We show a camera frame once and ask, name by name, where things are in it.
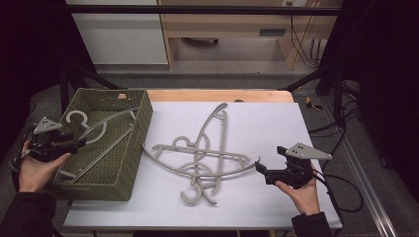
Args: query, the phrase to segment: sleeve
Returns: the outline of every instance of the sleeve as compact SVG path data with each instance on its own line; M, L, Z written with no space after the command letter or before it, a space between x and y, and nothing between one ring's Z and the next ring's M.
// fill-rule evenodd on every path
M1 237L51 236L56 199L38 193L17 193L0 225Z
M329 224L324 212L313 215L301 214L292 219L297 237L331 237Z

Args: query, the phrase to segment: green woven basket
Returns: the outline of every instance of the green woven basket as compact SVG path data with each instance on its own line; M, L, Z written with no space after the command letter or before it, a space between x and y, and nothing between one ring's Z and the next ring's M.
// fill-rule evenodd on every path
M121 137L131 126L132 131L111 149L98 163L80 177L69 183L71 177L57 173L46 187L59 199L89 200L129 200L153 113L148 94L143 90L92 90L79 89L61 118L64 133L74 133L80 137L86 128L81 125L80 115L65 120L71 111L81 111L87 116L87 124L92 126L102 119L118 112L134 109L135 121L130 113L110 119L104 135L96 142L81 147L62 167L74 175L80 173L101 153ZM102 131L99 125L87 136L94 139Z

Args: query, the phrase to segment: white table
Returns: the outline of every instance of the white table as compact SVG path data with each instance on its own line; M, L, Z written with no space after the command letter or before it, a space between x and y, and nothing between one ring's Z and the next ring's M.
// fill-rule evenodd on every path
M192 141L209 114L219 103L153 102L153 117L146 146L171 144L180 135ZM246 154L268 169L285 169L285 157L277 146L291 147L297 142L311 145L298 104L228 103L226 151ZM212 121L207 131L211 144L219 144L220 122ZM175 164L185 154L165 154ZM313 160L317 169L318 162ZM191 179L163 168L144 153L130 201L75 201L64 225L89 229L290 229L298 215L293 202L275 186L265 185L255 169L225 177L212 198L202 197L187 204L180 192L193 196ZM318 186L320 207L331 228L341 228L326 189Z

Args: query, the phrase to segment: black cable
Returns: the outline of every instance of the black cable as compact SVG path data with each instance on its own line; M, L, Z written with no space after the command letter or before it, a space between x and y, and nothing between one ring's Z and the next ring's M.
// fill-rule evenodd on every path
M291 16L290 16L290 19L291 19L291 43L293 44L293 47L295 48L296 53L298 53L298 55L299 55L299 57L301 58L301 61L304 63L304 65L305 65L305 66L307 66L307 67L309 67L309 68L314 68L314 66L312 65L312 63L310 63L311 65L307 65L307 63L305 62L305 60L304 60L304 58L302 57L301 53L299 52L298 48L295 46L295 43L293 42L293 35L295 35L296 40L298 41L299 47L301 48L301 51L302 51L302 53L303 53L303 54L304 54L304 56L305 56L305 59L306 59L307 61L309 61L309 60L308 60L307 55L305 54L304 48L302 47L302 44L301 44L301 42L299 41L299 38L298 38L298 36L296 35L295 30L293 29L293 15L291 15Z
M329 134L326 134L326 135L315 135L315 136L310 135L310 137L316 137L316 138L329 137L329 136L332 136L332 135L334 135L336 133L339 133L341 131L343 131L343 129L340 129L338 131L335 131L335 132L332 132L332 133L329 133Z
M333 179L337 179L337 180L343 181L343 182L347 183L348 185L350 185L352 188L354 188L354 190L358 193L358 196L360 197L360 201L361 201L360 206L358 206L355 209L345 209L345 208L340 207L340 209L342 211L349 212L349 213L355 213L355 212L360 211L364 207L365 201L364 201L363 195L361 194L360 189L358 189L358 187L356 187L350 181L348 181L348 180L346 180L346 179L344 179L342 177L335 176L335 175L324 175L323 177L325 177L325 178L333 178Z

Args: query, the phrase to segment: hand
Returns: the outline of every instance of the hand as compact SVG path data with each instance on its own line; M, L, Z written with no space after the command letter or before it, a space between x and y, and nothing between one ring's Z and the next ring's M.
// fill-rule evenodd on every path
M28 150L29 141L26 141L22 152ZM71 156L66 153L58 159L51 162L42 162L31 156L25 157L21 164L21 173L19 174L19 192L36 193L42 190L50 180L58 167L65 163Z
M316 180L314 178L298 190L294 190L281 181L276 181L275 186L293 200L295 207L301 214L311 215L320 212Z

